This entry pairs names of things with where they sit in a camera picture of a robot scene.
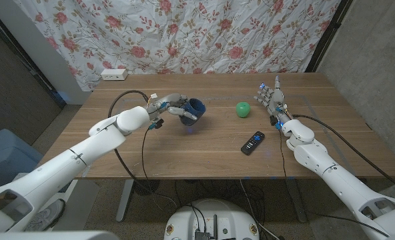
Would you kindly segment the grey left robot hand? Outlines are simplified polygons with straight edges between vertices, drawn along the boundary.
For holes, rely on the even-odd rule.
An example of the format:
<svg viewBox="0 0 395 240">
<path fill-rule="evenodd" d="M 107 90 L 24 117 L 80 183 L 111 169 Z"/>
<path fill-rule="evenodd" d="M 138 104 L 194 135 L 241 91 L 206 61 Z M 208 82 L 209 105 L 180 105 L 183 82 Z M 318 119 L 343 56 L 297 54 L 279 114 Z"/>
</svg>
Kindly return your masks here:
<svg viewBox="0 0 395 240">
<path fill-rule="evenodd" d="M 149 129 L 158 129 L 163 125 L 164 120 L 160 115 L 165 111 L 179 116 L 184 125 L 193 125 L 202 115 L 198 107 L 193 106 L 196 101 L 197 99 L 189 99 L 179 93 L 161 98 L 153 95 L 147 103 L 147 113 L 151 121 Z"/>
</svg>

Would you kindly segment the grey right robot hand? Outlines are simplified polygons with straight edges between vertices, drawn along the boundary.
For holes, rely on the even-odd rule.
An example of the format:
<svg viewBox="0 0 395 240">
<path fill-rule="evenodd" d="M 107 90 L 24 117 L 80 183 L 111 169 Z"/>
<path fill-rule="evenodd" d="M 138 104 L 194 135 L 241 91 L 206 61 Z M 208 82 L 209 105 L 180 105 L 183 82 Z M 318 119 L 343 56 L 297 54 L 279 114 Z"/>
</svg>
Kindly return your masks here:
<svg viewBox="0 0 395 240">
<path fill-rule="evenodd" d="M 284 102 L 284 94 L 280 89 L 280 77 L 275 78 L 274 88 L 270 88 L 265 83 L 261 83 L 260 90 L 254 99 L 262 104 L 270 116 L 270 124 L 276 129 L 281 130 L 283 125 L 292 120 L 293 117 L 288 113 L 288 106 Z"/>
</svg>

